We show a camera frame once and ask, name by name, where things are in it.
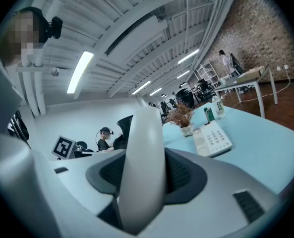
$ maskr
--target flower pot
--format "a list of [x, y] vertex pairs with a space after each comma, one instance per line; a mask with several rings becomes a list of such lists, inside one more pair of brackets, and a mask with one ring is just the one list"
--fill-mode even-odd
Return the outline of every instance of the flower pot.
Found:
[[189, 125], [187, 127], [183, 127], [180, 130], [181, 130], [181, 132], [182, 132], [182, 134], [183, 134], [184, 137], [193, 135], [192, 126], [191, 125]]

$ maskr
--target dried plant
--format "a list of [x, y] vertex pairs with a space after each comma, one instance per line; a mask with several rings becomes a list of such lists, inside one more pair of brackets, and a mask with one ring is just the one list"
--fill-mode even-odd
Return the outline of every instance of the dried plant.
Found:
[[176, 124], [181, 128], [188, 127], [191, 124], [191, 118], [194, 114], [193, 110], [180, 101], [176, 106], [177, 109], [169, 113], [168, 122]]

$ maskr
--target green can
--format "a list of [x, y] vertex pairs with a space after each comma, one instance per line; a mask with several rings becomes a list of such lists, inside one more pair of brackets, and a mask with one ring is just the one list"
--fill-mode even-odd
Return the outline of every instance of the green can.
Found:
[[208, 122], [215, 120], [212, 109], [211, 108], [204, 108], [204, 113]]

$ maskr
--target brown floor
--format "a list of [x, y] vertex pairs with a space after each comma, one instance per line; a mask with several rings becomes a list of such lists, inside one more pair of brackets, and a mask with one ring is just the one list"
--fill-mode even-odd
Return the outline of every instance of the brown floor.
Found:
[[[276, 83], [277, 91], [286, 86], [287, 83]], [[272, 93], [270, 84], [260, 85], [260, 90], [262, 95]], [[248, 92], [240, 96], [242, 101], [257, 98], [255, 88], [249, 88]], [[265, 118], [294, 130], [294, 83], [291, 83], [288, 88], [278, 93], [277, 97], [277, 105], [274, 103], [273, 95], [263, 97]], [[238, 97], [235, 90], [225, 95], [223, 99], [224, 106], [232, 108], [236, 103], [238, 103]], [[258, 100], [239, 103], [234, 108], [260, 116]]]

